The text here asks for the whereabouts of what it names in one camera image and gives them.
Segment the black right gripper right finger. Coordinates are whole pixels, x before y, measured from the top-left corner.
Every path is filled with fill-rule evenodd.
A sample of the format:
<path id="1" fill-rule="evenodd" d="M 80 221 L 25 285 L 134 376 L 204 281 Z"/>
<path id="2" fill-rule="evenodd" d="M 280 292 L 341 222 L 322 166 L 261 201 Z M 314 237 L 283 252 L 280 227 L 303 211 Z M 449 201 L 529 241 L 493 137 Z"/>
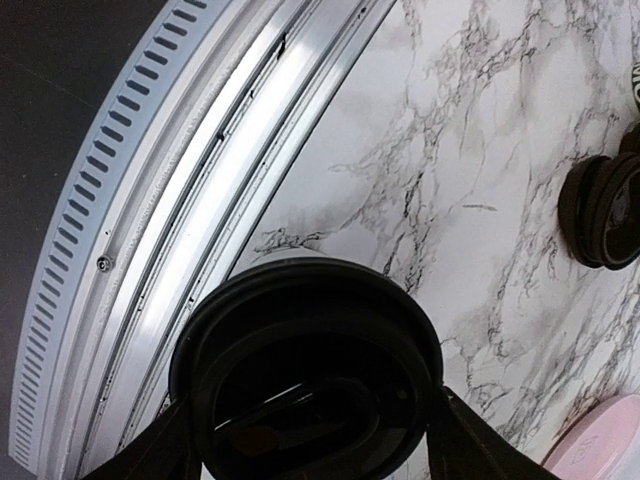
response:
<path id="1" fill-rule="evenodd" d="M 427 424 L 433 479 L 548 479 L 550 472 L 519 452 L 451 389 L 437 390 Z"/>

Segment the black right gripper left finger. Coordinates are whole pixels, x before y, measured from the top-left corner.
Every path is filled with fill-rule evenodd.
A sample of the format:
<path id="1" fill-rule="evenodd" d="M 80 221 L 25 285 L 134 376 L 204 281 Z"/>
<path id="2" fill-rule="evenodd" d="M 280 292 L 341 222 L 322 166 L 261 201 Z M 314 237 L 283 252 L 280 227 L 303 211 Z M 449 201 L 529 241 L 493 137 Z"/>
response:
<path id="1" fill-rule="evenodd" d="M 200 479 L 190 423 L 190 397 L 176 400 L 124 450 L 86 480 Z"/>

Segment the pink plate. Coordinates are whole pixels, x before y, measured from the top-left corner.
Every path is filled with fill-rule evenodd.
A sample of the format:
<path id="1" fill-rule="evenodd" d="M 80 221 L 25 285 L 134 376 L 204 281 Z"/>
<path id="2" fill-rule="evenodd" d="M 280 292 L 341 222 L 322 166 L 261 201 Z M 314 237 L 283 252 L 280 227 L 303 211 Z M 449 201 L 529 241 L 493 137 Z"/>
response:
<path id="1" fill-rule="evenodd" d="M 560 479 L 639 477 L 639 396 L 612 397 L 577 421 L 543 467 Z"/>

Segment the front stack of black lids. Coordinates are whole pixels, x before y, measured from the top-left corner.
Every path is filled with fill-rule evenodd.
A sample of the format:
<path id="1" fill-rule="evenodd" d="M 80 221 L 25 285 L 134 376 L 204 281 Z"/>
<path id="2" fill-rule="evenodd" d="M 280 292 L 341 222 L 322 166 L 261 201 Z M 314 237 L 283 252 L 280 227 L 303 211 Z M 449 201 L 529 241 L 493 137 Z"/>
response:
<path id="1" fill-rule="evenodd" d="M 621 270 L 639 257 L 639 155 L 589 157 L 567 174 L 558 200 L 571 255 L 589 268 Z"/>

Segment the black cup holding straws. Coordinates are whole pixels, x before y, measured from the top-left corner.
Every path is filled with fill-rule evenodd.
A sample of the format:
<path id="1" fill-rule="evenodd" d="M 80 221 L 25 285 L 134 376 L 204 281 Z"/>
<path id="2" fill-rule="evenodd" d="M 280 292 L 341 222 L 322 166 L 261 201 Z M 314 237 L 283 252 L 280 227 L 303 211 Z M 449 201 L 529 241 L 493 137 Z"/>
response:
<path id="1" fill-rule="evenodd" d="M 640 108 L 640 63 L 634 62 L 628 73 L 629 85 L 631 90 L 632 100 L 637 108 Z"/>

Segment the front aluminium rail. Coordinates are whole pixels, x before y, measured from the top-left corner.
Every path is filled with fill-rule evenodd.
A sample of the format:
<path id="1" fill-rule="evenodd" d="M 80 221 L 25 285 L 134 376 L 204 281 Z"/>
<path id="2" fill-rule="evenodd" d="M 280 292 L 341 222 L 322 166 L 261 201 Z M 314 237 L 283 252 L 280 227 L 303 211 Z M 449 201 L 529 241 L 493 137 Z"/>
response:
<path id="1" fill-rule="evenodd" d="M 388 1 L 170 1 L 104 100 L 25 308 L 10 456 L 76 479 L 159 413 L 175 339 L 223 279 Z"/>

